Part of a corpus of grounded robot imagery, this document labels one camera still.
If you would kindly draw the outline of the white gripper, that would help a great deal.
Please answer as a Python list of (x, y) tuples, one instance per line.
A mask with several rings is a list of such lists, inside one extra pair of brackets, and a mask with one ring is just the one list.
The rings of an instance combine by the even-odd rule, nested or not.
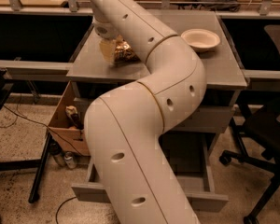
[(109, 22), (94, 18), (94, 30), (98, 36), (104, 38), (100, 41), (99, 47), (104, 59), (113, 63), (115, 61), (116, 39), (119, 35), (118, 30)]

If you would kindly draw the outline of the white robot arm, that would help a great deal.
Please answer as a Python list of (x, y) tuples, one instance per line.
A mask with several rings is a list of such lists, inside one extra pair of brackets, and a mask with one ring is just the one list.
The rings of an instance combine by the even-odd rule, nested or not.
[(85, 114), (91, 159), (121, 224), (200, 224), (159, 138), (206, 91), (195, 51), (133, 0), (91, 0), (132, 47), (148, 76), (94, 100)]

